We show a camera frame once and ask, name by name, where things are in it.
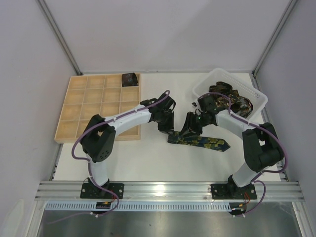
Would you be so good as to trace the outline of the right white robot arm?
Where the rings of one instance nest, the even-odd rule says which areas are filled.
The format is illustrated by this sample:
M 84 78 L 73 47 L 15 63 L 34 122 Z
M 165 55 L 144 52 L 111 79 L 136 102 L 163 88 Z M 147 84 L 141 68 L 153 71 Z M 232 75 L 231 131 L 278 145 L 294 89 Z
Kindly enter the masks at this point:
M 285 158 L 274 126 L 270 123 L 256 124 L 233 112 L 231 99 L 220 93 L 210 92 L 198 98 L 200 113 L 188 112 L 180 135 L 184 138 L 202 134 L 208 125 L 221 127 L 242 140 L 244 163 L 224 184 L 224 194 L 240 198 L 242 191 L 254 183 L 268 167 Z

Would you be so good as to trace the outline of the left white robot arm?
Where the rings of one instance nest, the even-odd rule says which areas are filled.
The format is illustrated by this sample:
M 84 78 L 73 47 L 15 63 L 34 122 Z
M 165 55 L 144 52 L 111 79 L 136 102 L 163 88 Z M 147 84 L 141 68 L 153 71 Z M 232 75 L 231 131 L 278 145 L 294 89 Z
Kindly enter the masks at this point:
M 142 124 L 152 121 L 158 124 L 158 131 L 167 135 L 174 133 L 174 112 L 176 102 L 166 90 L 158 99 L 140 102 L 134 108 L 103 118 L 94 115 L 83 134 L 75 142 L 80 143 L 84 158 L 88 162 L 89 180 L 100 189 L 109 183 L 106 159 L 110 156 L 118 135 Z

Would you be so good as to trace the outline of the blue yellow floral tie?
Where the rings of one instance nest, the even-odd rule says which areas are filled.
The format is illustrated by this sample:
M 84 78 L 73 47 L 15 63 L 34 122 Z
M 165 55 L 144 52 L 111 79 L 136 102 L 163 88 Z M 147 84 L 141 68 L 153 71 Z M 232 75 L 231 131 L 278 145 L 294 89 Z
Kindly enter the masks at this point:
M 221 138 L 204 137 L 204 136 L 193 136 L 193 137 L 183 137 L 178 131 L 173 135 L 169 135 L 167 142 L 176 145 L 186 145 L 199 148 L 206 148 L 210 150 L 215 150 L 219 152 L 225 152 L 231 146 Z

